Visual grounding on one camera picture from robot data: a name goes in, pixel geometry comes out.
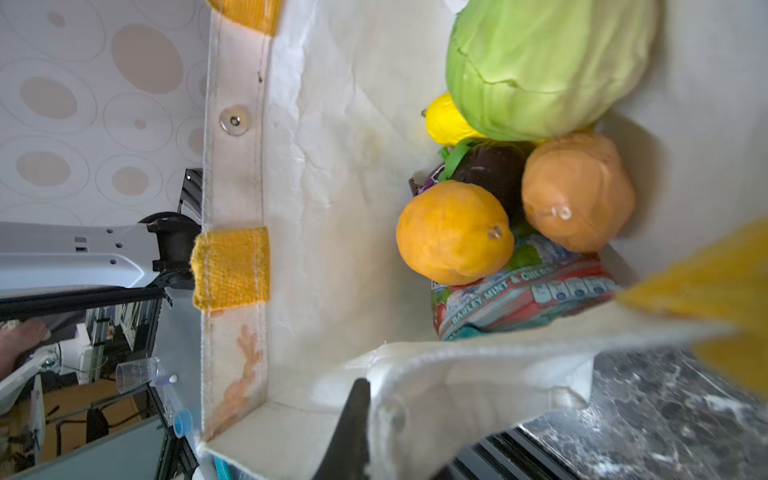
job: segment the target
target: dark marble surface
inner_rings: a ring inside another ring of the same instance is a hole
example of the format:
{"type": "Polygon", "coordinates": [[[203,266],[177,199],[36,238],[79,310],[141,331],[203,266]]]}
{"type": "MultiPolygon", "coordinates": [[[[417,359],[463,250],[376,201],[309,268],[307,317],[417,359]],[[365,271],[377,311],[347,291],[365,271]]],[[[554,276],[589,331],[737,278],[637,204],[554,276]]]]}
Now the dark marble surface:
{"type": "Polygon", "coordinates": [[[581,478],[768,478],[768,405],[687,352],[595,359],[591,406],[522,428],[581,478]]]}

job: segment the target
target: green cabbage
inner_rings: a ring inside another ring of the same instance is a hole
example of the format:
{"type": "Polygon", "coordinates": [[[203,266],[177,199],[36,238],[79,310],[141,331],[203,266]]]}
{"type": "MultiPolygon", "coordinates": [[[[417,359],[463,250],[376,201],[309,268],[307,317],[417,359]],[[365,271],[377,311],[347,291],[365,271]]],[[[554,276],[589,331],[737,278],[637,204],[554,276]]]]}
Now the green cabbage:
{"type": "Polygon", "coordinates": [[[639,81],[657,16],[656,0],[470,0],[451,34],[448,90],[495,140],[577,130],[639,81]]]}

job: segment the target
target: orange squash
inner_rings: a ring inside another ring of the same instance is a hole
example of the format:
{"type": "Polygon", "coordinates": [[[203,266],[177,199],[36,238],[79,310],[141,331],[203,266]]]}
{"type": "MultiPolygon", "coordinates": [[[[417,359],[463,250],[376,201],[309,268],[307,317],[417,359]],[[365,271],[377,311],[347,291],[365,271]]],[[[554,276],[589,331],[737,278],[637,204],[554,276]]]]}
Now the orange squash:
{"type": "Polygon", "coordinates": [[[525,216],[550,240],[573,252],[601,249],[629,220],[632,183],[614,142],[597,132],[554,137],[525,165],[525,216]]]}

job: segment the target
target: plastic cup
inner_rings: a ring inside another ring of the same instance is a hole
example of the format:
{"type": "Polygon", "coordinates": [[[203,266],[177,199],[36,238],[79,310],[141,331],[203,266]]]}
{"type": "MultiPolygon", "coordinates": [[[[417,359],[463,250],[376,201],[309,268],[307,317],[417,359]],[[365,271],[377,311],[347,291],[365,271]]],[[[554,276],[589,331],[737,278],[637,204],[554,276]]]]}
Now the plastic cup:
{"type": "Polygon", "coordinates": [[[118,392],[126,393],[160,376],[160,360],[156,357],[121,363],[114,371],[118,392]]]}
{"type": "Polygon", "coordinates": [[[180,439],[192,432],[192,414],[184,409],[178,412],[174,417],[174,433],[176,438],[180,439]]]}

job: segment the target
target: yellow fabric strap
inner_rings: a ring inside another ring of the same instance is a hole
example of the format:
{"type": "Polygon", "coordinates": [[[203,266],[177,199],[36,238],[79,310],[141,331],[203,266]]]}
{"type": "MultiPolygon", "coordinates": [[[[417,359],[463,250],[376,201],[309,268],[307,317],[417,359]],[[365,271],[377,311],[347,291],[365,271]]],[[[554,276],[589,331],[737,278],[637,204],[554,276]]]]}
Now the yellow fabric strap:
{"type": "Polygon", "coordinates": [[[233,22],[274,37],[283,0],[208,0],[208,5],[233,22]]]}
{"type": "Polygon", "coordinates": [[[201,233],[192,252],[194,305],[210,312],[270,299],[266,227],[201,233]]]}
{"type": "Polygon", "coordinates": [[[738,334],[698,343],[694,353],[768,399],[768,219],[696,252],[617,298],[652,313],[731,322],[738,334]]]}

